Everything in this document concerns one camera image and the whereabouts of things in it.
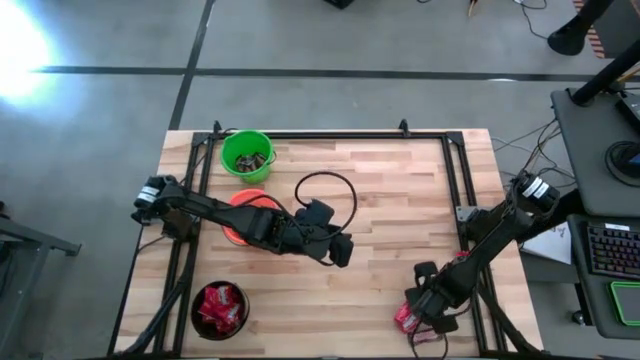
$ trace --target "computer keyboard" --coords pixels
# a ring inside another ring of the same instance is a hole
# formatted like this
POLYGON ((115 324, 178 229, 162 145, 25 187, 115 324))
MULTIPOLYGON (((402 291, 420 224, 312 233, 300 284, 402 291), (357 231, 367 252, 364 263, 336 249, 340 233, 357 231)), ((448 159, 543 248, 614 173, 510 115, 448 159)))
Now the computer keyboard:
POLYGON ((591 272, 640 279, 640 229, 619 230, 589 223, 587 237, 591 272))

